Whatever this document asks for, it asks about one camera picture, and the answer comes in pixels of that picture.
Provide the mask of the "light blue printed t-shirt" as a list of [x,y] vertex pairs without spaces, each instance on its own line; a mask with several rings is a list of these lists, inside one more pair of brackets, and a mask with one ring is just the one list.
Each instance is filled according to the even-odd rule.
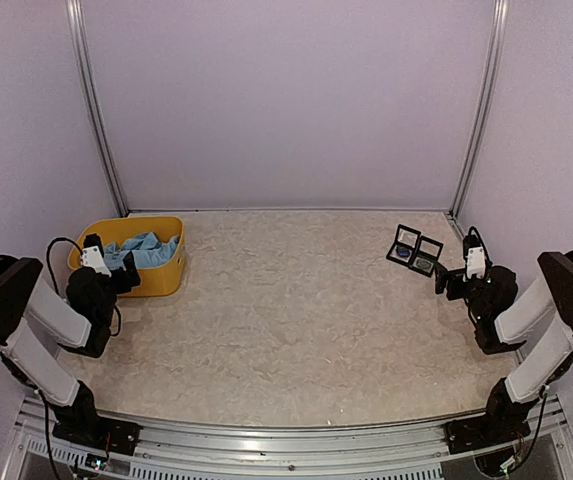
[[122,243],[112,242],[105,245],[103,258],[110,270],[124,267],[125,258],[129,254],[133,255],[138,270],[159,268],[173,258],[178,245],[177,235],[164,242],[154,232],[147,232],[128,238]]

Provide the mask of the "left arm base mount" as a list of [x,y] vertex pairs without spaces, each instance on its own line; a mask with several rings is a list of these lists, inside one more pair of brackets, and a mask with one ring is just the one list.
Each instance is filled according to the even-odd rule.
[[134,422],[100,417],[96,427],[84,429],[80,425],[65,425],[57,422],[53,427],[53,435],[74,444],[133,456],[139,442],[142,427]]

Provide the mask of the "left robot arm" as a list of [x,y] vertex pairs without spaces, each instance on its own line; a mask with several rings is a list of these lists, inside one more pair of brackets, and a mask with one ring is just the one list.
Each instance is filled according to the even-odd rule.
[[31,327],[39,324],[65,351],[92,359],[120,333],[117,299],[141,283],[133,255],[109,266],[96,234],[75,248],[80,265],[64,291],[56,286],[50,261],[0,254],[0,360],[40,396],[54,437],[130,455],[140,425],[100,415],[91,389],[57,361]]

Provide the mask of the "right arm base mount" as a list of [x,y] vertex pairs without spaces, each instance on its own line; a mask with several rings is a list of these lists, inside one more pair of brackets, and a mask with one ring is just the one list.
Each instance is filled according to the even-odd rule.
[[485,416],[453,420],[444,429],[451,455],[515,441],[531,433],[527,422],[503,424],[491,422]]

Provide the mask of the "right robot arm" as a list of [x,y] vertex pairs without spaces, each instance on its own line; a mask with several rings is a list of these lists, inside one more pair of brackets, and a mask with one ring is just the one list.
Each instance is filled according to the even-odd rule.
[[483,267],[483,252],[472,248],[463,269],[435,267],[435,292],[465,303],[482,352],[517,351],[541,321],[548,326],[519,366],[492,388],[483,414],[446,424],[452,453],[528,436],[529,412],[573,364],[573,250],[541,253],[540,273],[524,292],[512,270]]

